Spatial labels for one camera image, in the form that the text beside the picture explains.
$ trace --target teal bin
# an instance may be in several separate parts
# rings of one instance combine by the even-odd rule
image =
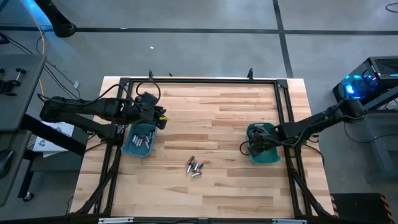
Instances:
[[[145,136],[149,137],[149,133],[152,132],[152,139],[149,141],[149,149],[145,145],[144,142],[140,146],[136,146],[132,139],[134,135],[138,135],[142,138]],[[156,138],[157,128],[155,123],[142,123],[142,124],[133,124],[130,127],[129,136],[127,137],[125,145],[121,148],[123,154],[133,155],[137,157],[148,157],[152,152],[152,148],[154,147],[155,138]]]
[[[272,125],[270,123],[250,124],[246,131],[247,136],[249,136],[250,130],[255,128],[256,126],[262,126],[268,133],[270,133],[272,131],[272,129],[274,128],[274,125]],[[278,150],[276,149],[276,147],[273,147],[272,149],[270,149],[268,151],[264,151],[264,152],[260,153],[256,157],[253,157],[252,155],[250,155],[250,159],[255,164],[274,164],[274,163],[280,161],[280,156],[278,155]]]

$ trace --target white paper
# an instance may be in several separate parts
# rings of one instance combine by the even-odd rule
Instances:
[[[66,134],[67,136],[72,136],[74,126],[65,122],[59,123],[47,123],[42,121],[43,124],[56,129],[57,131]],[[34,152],[43,152],[43,157],[54,155],[58,152],[65,152],[66,149],[55,145],[54,143],[42,139],[40,137],[36,138],[35,146],[33,147]]]

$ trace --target gray floor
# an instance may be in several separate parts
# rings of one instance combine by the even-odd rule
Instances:
[[[272,0],[54,2],[78,27],[277,28]],[[398,14],[384,9],[391,2],[395,1],[279,0],[279,5],[285,29],[398,30]],[[43,16],[39,13],[36,16],[40,24],[48,25]],[[10,1],[0,12],[1,25],[32,26],[33,23],[18,1]],[[35,49],[39,36],[38,32],[4,33],[31,50]],[[245,77],[252,67],[255,77],[286,77],[277,34],[79,32],[59,39],[48,32],[45,36],[48,60],[71,80],[80,82],[81,95],[86,99],[98,96],[105,75],[147,75],[149,69],[155,75]],[[335,104],[333,86],[367,57],[398,55],[397,38],[398,35],[286,35],[293,75],[304,78],[312,112]],[[0,54],[18,53],[20,50],[12,45],[0,46]],[[46,95],[66,96],[45,72],[42,81]],[[40,109],[39,100],[33,98],[28,113],[37,117]],[[343,126],[336,125],[321,133],[320,148],[325,155],[331,192],[384,194],[398,217],[398,182],[365,181],[366,175],[377,172],[367,145],[351,142]],[[26,166],[21,166],[20,173]],[[36,175],[31,185],[36,198],[23,203],[16,199],[22,178],[19,175],[7,205],[0,208],[0,219],[64,214],[77,176],[77,173]]]

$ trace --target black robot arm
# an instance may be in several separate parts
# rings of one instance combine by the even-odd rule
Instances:
[[[259,155],[262,151],[269,150],[275,146],[295,147],[308,140],[311,135],[323,131],[325,128],[340,122],[354,123],[365,118],[366,111],[361,102],[355,99],[343,100],[297,122],[288,122],[276,126],[268,133],[262,126],[248,131],[249,152],[252,156]]]
[[[156,106],[156,103],[157,98],[147,92],[137,96],[134,101],[120,98],[85,101],[55,96],[45,101],[40,118],[51,123],[63,121],[85,131],[94,132],[101,139],[112,140],[117,125],[154,123],[159,129],[164,129],[167,122],[164,116],[166,110]],[[97,115],[112,124],[99,124],[78,114]]]

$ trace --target wooden table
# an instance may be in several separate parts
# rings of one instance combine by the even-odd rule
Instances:
[[[104,77],[101,92],[119,83],[119,79]],[[304,81],[288,79],[288,84],[295,120],[310,116]],[[162,97],[158,105],[167,109],[165,115],[171,121],[158,132],[150,157],[122,155],[113,216],[294,217],[283,149],[278,148],[282,160],[273,165],[253,164],[239,151],[249,124],[279,124],[273,85],[160,83],[159,86]],[[144,90],[157,95],[153,85],[142,85],[140,91]],[[115,97],[116,93],[117,88],[105,97]],[[94,120],[106,123],[98,117]],[[87,147],[99,141],[93,138]],[[105,145],[85,154],[71,212],[78,210],[98,185],[104,150]],[[192,155],[205,164],[203,175],[197,179],[185,173],[185,163]],[[308,188],[325,210],[333,213],[320,155],[303,147],[302,159]],[[104,192],[101,208],[106,204],[108,189]],[[304,211],[300,190],[298,194]]]

